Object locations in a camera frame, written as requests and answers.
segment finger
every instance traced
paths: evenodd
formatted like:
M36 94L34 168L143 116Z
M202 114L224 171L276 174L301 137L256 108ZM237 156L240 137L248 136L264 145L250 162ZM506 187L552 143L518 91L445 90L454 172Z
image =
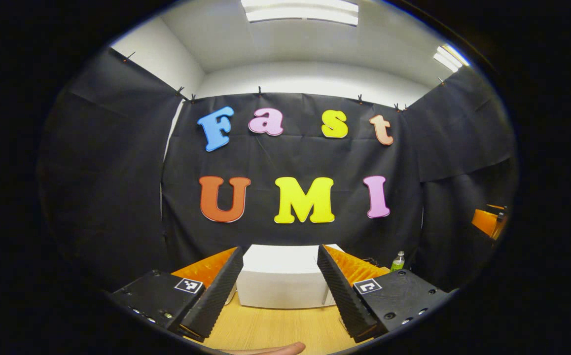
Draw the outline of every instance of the finger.
M267 353L260 353L257 355L297 355L305 350L305 344L302 342L295 342L294 344L284 346L279 350L268 351Z

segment foam letter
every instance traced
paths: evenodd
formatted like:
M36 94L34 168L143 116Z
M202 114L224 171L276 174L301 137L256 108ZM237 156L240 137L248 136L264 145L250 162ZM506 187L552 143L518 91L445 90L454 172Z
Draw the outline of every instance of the foam letter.
M323 112L323 123L321 130L326 137L341 139L346 137L349 128L347 128L346 115L342 111L327 110Z
M279 214L275 216L276 223L292 223L290 205L293 207L299 221L305 222L310 214L312 206L314 213L310 216L312 223L333 222L334 215L331 214L330 189L333 180L328 177L317 177L310 186L308 193L304 193L299 182L293 177L280 177L275 180L275 184L281 189L279 200Z
M202 186L200 194L200 211L210 220L216 222L234 222L244 214L246 204L246 187L250 185L250 179L245 177L233 177L229 184L233 186L233 205L229 211L222 211L217 207L217 192L224 180L218 176L203 176L198 182Z
M382 115L376 115L369 119L369 123L373 124L375 128L375 137L378 138L380 143L384 145L393 144L393 137L387 135L387 128L390 128L391 124L388 121L384 121Z
M366 215L369 218L390 215L391 211L387 207L387 202L384 199L384 190L382 189L386 179L383 176L367 176L362 181L369 188L369 198L371 199L371 209Z
M232 108L226 106L198 119L198 124L202 126L207 136L207 151L214 151L229 143L229 137L223 136L220 131L226 133L231 131L231 121L226 116L231 117L234 113Z
M281 111L274 108L260 108L254 111L254 115L256 118L248 123L249 130L255 133L268 133L272 136L278 136L284 132L281 128L281 120L284 116Z

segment black fabric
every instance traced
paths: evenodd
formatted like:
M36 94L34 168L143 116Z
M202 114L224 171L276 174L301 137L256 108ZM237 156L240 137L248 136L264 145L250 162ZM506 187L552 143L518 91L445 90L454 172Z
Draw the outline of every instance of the black fabric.
M65 256L106 290L169 269L159 184L179 105L173 88L108 49L57 98L37 175Z
M487 210L486 204L511 207L516 172L516 162L507 159L470 174L424 182L424 224L412 271L446 292L477 276L496 244L471 223L472 217L476 209Z
M500 163L515 149L515 136L499 97L469 67L459 69L403 114L422 182Z
M207 140L197 120L231 106L230 142L207 152ZM258 108L272 107L283 117L283 134L272 137L248 129ZM329 139L321 132L325 110L341 110L349 132ZM381 114L390 122L394 143L380 144L369 119ZM209 97L185 103L169 142L164 164L163 220L173 267L180 268L235 245L319 245L337 243L360 258L371 257L390 265L405 251L410 265L417 251L421 225L421 189L407 124L393 108L359 104L340 97L306 94L256 94ZM231 223L208 220L200 211L202 176L224 180L218 206L232 204L229 179L251 179L243 216ZM381 175L390 215L368 218L369 191L362 179ZM333 179L331 223L277 224L280 190L275 180L294 177L303 191L315 178Z

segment white box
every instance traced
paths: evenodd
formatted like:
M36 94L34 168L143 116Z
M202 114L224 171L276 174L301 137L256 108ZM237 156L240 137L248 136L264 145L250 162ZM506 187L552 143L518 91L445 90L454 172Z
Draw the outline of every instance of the white box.
M329 245L340 249L335 244ZM243 306L315 308L335 305L317 266L318 245L280 247L251 245L238 280Z

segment hand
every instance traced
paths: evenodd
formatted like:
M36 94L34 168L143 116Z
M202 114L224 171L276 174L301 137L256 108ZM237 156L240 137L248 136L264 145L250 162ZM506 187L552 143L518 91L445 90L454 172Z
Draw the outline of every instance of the hand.
M220 350L225 353L233 355L297 355L305 350L305 344L302 342L295 342L288 346L281 346L280 348L265 348L254 350Z

